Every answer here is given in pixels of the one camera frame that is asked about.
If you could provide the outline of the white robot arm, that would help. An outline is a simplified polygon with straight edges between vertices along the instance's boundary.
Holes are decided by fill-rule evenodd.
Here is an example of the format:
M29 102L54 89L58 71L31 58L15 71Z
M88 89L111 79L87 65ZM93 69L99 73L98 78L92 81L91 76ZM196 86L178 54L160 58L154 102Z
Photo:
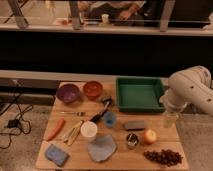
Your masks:
M188 104L213 117L213 89L210 71L204 66L190 67L168 78L168 89L160 97L165 108L164 127L171 128Z

